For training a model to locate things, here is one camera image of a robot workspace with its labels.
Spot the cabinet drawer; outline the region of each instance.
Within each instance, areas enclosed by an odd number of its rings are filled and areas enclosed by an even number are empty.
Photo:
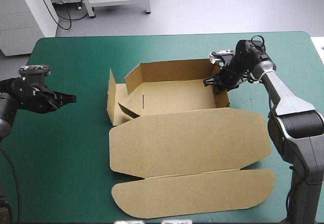
[[[37,26],[31,12],[0,15],[0,30],[18,29]]]
[[[39,27],[0,30],[0,50],[6,56],[28,54],[43,37]]]
[[[0,0],[0,15],[30,12],[25,0]]]

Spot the cardboard flap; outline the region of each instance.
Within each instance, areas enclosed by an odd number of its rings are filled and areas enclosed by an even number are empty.
[[[108,102],[107,102],[107,112],[110,120],[113,124],[114,122],[114,111],[115,111],[115,100],[116,100],[116,80],[113,76],[112,70],[109,72],[109,84],[108,84]]]
[[[209,59],[141,63],[125,77],[128,94],[143,82],[205,79],[211,75],[214,67]]]
[[[217,95],[217,99],[220,105],[228,105],[226,92]],[[213,88],[205,87],[202,80],[143,82],[119,103],[137,115],[178,113],[217,106]]]
[[[107,112],[111,123],[116,126],[125,123],[132,118],[124,114],[118,105],[120,100],[128,96],[126,84],[116,84],[112,70],[110,69],[109,85],[108,85],[108,102]]]
[[[137,218],[246,209],[265,201],[275,184],[268,169],[157,177],[116,184],[112,196]]]
[[[271,153],[263,115],[232,108],[140,116],[109,139],[110,168],[144,178],[240,169]]]

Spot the gray floor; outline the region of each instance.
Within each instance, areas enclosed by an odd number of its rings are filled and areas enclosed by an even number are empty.
[[[73,22],[57,36],[156,35],[301,30],[324,36],[324,0],[151,0],[144,3],[96,8],[97,18]],[[80,17],[70,5],[71,16]],[[65,15],[62,7],[57,11]],[[61,21],[67,27],[68,22]],[[0,80],[17,75],[28,55],[5,57],[0,53]]]

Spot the open cardboard box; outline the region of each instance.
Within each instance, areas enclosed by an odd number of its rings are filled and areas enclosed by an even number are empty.
[[[220,68],[209,59],[190,59],[141,63],[117,84],[112,71],[108,87],[107,111],[114,126],[140,115],[229,106],[226,90],[214,96],[203,79]]]
[[[271,194],[271,170],[241,170],[271,153],[263,115],[228,108],[203,79],[208,59],[142,63],[117,84],[110,71],[110,168],[144,178],[112,196],[138,218],[245,209]]]

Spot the white cabinet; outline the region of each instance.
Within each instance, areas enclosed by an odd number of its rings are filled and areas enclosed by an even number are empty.
[[[45,0],[54,19],[50,0]],[[40,38],[54,37],[57,24],[43,0],[0,0],[0,50],[6,55],[31,53]]]

